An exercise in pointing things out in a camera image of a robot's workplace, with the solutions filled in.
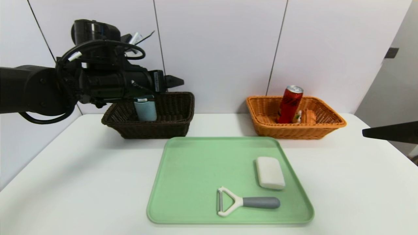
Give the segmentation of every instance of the table surface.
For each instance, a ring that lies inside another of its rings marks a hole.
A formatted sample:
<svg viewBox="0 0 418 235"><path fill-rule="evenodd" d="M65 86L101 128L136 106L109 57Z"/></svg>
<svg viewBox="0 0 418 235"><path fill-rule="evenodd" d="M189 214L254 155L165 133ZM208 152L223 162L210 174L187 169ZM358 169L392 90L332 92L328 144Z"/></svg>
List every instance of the table surface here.
<svg viewBox="0 0 418 235"><path fill-rule="evenodd" d="M315 208L308 224L153 224L146 207L167 140L124 140L102 115L83 115L0 192L0 234L416 235L418 167L342 117L348 125L322 140L279 140ZM255 135L247 114L196 114L187 136Z"/></svg>

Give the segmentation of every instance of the white soap bar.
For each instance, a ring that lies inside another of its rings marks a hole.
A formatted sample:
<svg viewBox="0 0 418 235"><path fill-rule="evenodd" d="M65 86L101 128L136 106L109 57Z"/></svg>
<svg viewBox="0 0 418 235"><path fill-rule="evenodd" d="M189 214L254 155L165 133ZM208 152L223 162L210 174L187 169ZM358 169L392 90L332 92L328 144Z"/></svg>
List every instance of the white soap bar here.
<svg viewBox="0 0 418 235"><path fill-rule="evenodd" d="M285 178L279 160L272 157L258 157L256 160L258 182L267 189L283 189Z"/></svg>

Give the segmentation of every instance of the light blue cup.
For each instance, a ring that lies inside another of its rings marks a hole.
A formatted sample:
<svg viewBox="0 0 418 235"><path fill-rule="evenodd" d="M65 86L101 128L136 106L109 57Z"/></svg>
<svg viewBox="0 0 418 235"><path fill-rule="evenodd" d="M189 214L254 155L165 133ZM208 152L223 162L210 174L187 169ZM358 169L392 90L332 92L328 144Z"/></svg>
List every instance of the light blue cup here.
<svg viewBox="0 0 418 235"><path fill-rule="evenodd" d="M137 98L137 101L134 102L134 105L139 121L153 122L157 120L157 111L155 109L153 95L146 95Z"/></svg>

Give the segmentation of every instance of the wicker basket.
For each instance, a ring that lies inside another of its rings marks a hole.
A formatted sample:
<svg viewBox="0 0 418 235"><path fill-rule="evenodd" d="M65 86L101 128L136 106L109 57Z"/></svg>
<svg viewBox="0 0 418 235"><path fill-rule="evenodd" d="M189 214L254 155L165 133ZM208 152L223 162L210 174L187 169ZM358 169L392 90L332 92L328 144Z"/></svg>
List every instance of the wicker basket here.
<svg viewBox="0 0 418 235"><path fill-rule="evenodd" d="M260 136L276 139L317 140L347 125L345 120L324 101L303 97L299 110L313 110L316 124L277 124L275 119L283 96L251 96L247 98L255 131Z"/></svg>
<svg viewBox="0 0 418 235"><path fill-rule="evenodd" d="M157 120L138 121L133 102L112 104L102 123L117 130L125 139L169 139L186 136L194 114L194 95L167 92L155 96Z"/></svg>

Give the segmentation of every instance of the red soda can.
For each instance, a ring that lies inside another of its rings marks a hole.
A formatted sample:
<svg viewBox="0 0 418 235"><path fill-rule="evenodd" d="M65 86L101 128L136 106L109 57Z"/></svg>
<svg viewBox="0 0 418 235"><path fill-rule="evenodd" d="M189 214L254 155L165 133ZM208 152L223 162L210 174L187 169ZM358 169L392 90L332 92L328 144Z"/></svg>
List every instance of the red soda can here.
<svg viewBox="0 0 418 235"><path fill-rule="evenodd" d="M302 96L302 88L295 85L291 85L286 88L282 102L280 103L278 116L276 118L277 123L292 123Z"/></svg>

